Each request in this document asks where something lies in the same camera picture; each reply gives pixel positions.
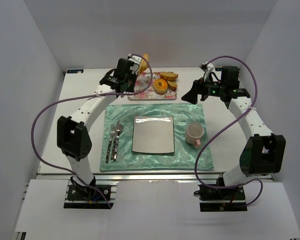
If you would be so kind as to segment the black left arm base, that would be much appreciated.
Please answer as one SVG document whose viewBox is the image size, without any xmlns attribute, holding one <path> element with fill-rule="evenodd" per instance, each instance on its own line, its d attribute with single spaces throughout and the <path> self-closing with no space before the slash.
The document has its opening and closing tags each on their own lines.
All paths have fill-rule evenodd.
<svg viewBox="0 0 300 240">
<path fill-rule="evenodd" d="M 70 178 L 64 198 L 64 209 L 105 209 L 110 207 L 95 189 L 77 184 Z"/>
</svg>

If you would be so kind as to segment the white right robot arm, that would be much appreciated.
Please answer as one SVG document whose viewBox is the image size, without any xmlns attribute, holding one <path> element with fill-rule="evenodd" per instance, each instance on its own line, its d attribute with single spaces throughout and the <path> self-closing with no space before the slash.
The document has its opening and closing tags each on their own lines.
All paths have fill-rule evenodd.
<svg viewBox="0 0 300 240">
<path fill-rule="evenodd" d="M 223 66 L 220 80 L 214 81 L 212 64 L 202 64 L 204 76 L 195 80 L 189 92 L 181 99 L 191 104 L 209 96 L 218 97 L 237 119 L 247 140 L 239 163 L 221 175 L 221 185 L 239 186 L 256 176 L 280 172 L 286 148 L 283 135 L 274 134 L 261 119 L 253 100 L 245 88 L 240 88 L 239 68 Z"/>
</svg>

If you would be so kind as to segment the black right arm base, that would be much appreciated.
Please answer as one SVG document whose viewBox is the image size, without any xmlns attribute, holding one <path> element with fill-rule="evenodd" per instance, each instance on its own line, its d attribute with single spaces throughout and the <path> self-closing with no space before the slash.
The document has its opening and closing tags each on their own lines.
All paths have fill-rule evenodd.
<svg viewBox="0 0 300 240">
<path fill-rule="evenodd" d="M 242 187 L 231 189 L 214 189 L 198 185 L 194 196 L 199 198 L 200 211 L 212 212 L 246 212 L 246 196 Z"/>
</svg>

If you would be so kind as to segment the long yellow bread loaf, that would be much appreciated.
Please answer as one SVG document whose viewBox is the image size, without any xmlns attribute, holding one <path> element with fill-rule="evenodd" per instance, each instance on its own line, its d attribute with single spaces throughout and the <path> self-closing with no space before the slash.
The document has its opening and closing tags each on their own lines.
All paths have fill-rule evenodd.
<svg viewBox="0 0 300 240">
<path fill-rule="evenodd" d="M 148 61 L 149 60 L 149 55 L 147 53 L 145 53 L 143 55 L 143 59 L 141 60 L 140 62 L 140 65 L 139 65 L 139 74 L 143 73 L 145 70 L 147 70 L 149 67 L 148 67 L 148 64 L 146 63 L 145 59 Z"/>
</svg>

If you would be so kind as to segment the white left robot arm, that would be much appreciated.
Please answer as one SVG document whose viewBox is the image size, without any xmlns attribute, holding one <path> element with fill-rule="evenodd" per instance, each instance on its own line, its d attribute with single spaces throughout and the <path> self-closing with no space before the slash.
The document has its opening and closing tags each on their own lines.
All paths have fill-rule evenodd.
<svg viewBox="0 0 300 240">
<path fill-rule="evenodd" d="M 57 121 L 57 146 L 66 156 L 75 175 L 76 184 L 94 185 L 88 154 L 92 149 L 89 131 L 105 108 L 118 98 L 117 93 L 134 91 L 142 58 L 129 55 L 120 58 L 117 67 L 108 71 L 100 80 L 93 97 L 68 117 L 61 116 Z"/>
</svg>

